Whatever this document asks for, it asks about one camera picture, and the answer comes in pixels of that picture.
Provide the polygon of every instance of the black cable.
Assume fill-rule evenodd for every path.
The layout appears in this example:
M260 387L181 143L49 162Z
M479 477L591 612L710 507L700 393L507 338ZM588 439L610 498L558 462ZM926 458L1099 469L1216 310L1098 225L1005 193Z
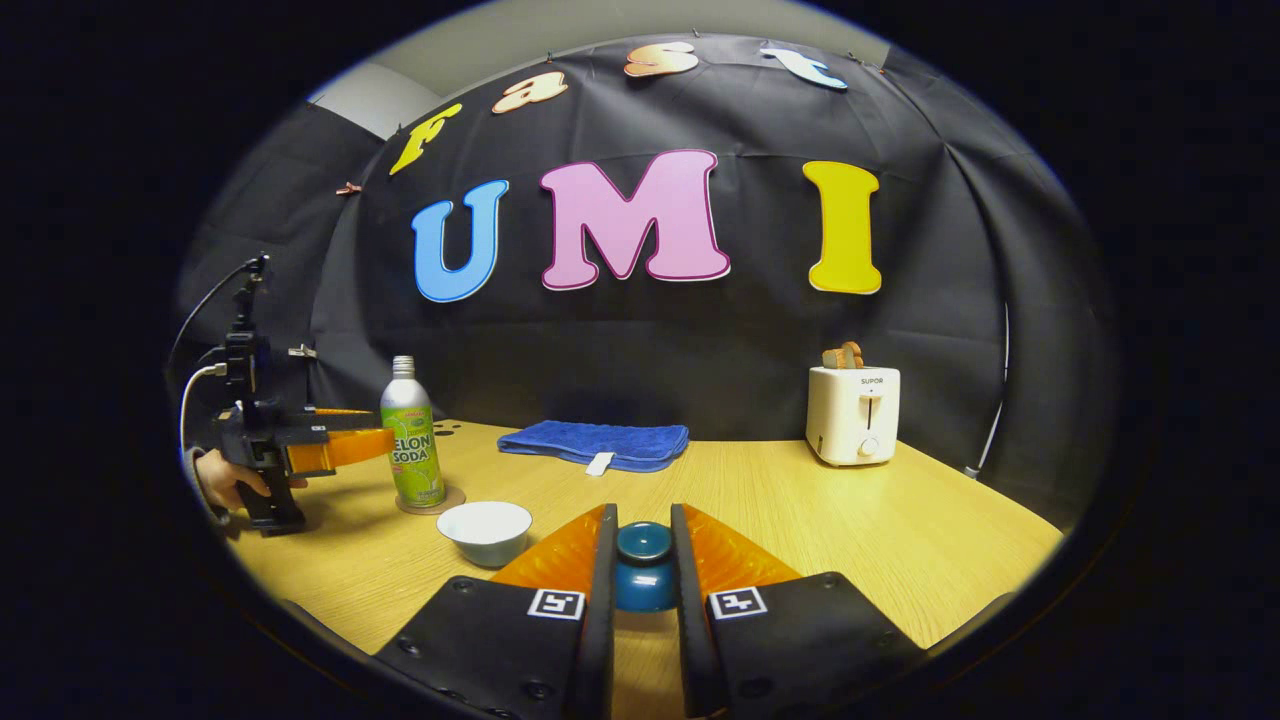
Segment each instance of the black cable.
M212 290L210 290L207 293L205 293L205 296L202 299L200 299L200 302L196 304L196 307L187 315L187 319L182 322L182 327L178 328L178 336L173 338L173 347L169 348L169 357L165 360L165 373L169 375L169 383L170 383L170 386L173 386L174 382L175 382L175 378L174 378L174 374L173 374L173 360L174 360L174 356L178 354L178 345L182 342L182 336L187 332L187 325L191 324L191 320L193 320L196 318L196 315L200 313L200 309L204 307L205 304L209 302L209 299L211 299L219 290L221 290L227 283L232 282L232 279L234 279L236 275L238 275L238 274L241 274L241 273L243 273L246 270L251 270L256 263L260 263L260 261L262 261L266 258L268 258L266 255L260 255L257 258L250 258L248 260L244 260L243 263L241 263L239 266L237 266L234 270L232 270L230 273L227 273L227 277L223 278L221 281L219 281L218 284L215 284Z
M219 350L221 350L221 347L210 347L209 350L206 350L205 354L200 356L200 360L196 360L196 366L204 368L205 365L212 364L214 354L216 354Z

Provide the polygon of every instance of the cable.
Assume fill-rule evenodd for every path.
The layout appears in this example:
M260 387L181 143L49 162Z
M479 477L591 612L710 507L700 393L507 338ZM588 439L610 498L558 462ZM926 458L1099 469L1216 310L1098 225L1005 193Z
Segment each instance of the cable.
M218 363L216 365L206 365L196 370L196 374L191 375L191 379L187 380L187 389L182 391L182 414L178 415L178 442L182 446L180 452L183 454L187 452L187 398L191 397L191 387L196 384L196 380L206 375L225 375L225 374L227 374L227 363ZM205 488L200 487L200 478L196 477L196 473L191 471L183 474L188 475L187 480L191 482L191 489L196 492L196 497L204 500ZM209 512L209 516L214 520L214 523L220 524L218 515L214 512L212 507L210 507L207 502L204 502L202 505L205 510Z
M1009 304L1005 304L1005 383L1009 383ZM1001 387L1001 395L1004 395L1004 387ZM991 441L996 439L996 425L1000 424L1000 411L1005 409L1005 401L1001 398L1000 407L996 407L996 419L991 421L991 433L987 434L987 446L982 448L982 457L978 459L977 468L965 468L964 474L970 478L977 479L978 473L982 471L982 466L987 464L987 454L991 452Z
M223 351L221 346L210 347L209 350L205 351L204 355L200 356L200 360L196 360L193 363L193 365L196 365L197 368L204 368L205 365L211 364L214 361L214 356L216 356L221 351Z
M182 391L182 409L178 415L178 442L182 445L182 451L187 452L187 400L191 397L191 386L196 384L196 380L205 375L225 375L227 363L218 363L216 365L206 365L198 370L196 374L191 375L187 380L187 389Z
M221 290L227 283L232 282L232 279L236 278L236 275L243 273L244 270L252 269L255 263L259 263L260 260L269 258L270 258L269 255L261 255L259 258L251 258L248 260L244 260L234 270L227 273L225 278L219 281L212 290L210 290L207 293L205 293L204 297L200 299L200 302L197 302L196 307L187 315L187 319L182 322L182 327L178 328L178 336L173 338L173 347L169 348L169 359L165 360L165 368L168 368L170 375L173 374L173 359L174 355L178 354L178 345L182 342L182 336L187 332L187 325L189 325L191 322L200 313L200 309L204 307L205 304L209 302L209 299L212 297L219 290Z

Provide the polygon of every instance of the ceiling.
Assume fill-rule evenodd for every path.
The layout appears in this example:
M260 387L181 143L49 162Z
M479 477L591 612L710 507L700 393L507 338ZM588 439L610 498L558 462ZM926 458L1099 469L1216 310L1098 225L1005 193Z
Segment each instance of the ceiling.
M370 58L448 97L512 68L636 35L748 35L852 53L883 64L888 42L788 0L495 0L440 20Z

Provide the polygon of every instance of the yellow letter i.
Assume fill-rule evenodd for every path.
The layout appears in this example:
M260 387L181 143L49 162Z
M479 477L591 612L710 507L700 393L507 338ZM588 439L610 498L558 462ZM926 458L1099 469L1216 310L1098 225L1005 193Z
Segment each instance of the yellow letter i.
M879 290L872 265L872 193L876 176L845 163L804 164L804 177L822 197L822 258L809 268L809 284L827 292L870 295Z

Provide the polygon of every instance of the white bowl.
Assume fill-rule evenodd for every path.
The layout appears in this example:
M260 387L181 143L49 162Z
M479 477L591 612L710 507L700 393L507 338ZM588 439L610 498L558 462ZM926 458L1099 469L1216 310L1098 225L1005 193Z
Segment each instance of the white bowl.
M502 568L524 552L532 524L529 510L497 501L458 505L435 520L442 536L453 541L467 560L484 568Z

